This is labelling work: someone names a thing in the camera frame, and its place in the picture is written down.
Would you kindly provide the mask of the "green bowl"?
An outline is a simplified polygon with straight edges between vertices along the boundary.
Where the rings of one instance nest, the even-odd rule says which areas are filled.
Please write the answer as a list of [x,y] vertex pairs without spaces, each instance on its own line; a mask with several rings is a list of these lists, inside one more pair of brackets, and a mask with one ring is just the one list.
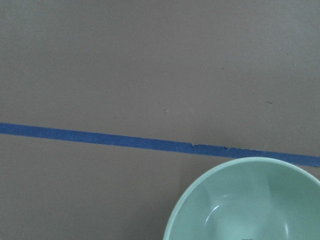
[[285,161],[247,157],[196,179],[168,219],[166,240],[317,240],[320,182]]

